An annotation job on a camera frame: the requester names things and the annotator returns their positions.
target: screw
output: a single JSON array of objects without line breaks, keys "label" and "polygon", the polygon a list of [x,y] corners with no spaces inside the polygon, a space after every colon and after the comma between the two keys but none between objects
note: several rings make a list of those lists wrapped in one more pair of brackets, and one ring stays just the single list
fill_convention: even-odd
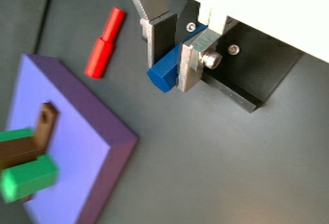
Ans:
[{"label": "screw", "polygon": [[230,46],[229,46],[229,48],[227,48],[227,52],[229,52],[229,54],[230,55],[238,55],[238,53],[239,53],[239,51],[241,51],[241,48],[239,48],[239,46],[237,45],[237,44],[231,44]]},{"label": "screw", "polygon": [[195,26],[195,23],[190,22],[186,26],[186,30],[189,32],[193,32],[195,30],[197,26]]},{"label": "screw", "polygon": [[206,51],[201,58],[201,63],[209,69],[215,69],[221,63],[221,55],[215,51]]}]

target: red cylinder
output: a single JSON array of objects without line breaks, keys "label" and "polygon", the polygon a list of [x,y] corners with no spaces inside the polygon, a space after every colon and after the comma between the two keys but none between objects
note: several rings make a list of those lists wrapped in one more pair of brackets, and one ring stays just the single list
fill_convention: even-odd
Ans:
[{"label": "red cylinder", "polygon": [[84,74],[94,79],[103,77],[111,54],[115,50],[115,39],[123,23],[126,12],[118,7],[112,8],[103,35],[98,38],[90,54]]},{"label": "red cylinder", "polygon": [[98,38],[84,70],[90,78],[102,78],[114,50],[115,45]]}]

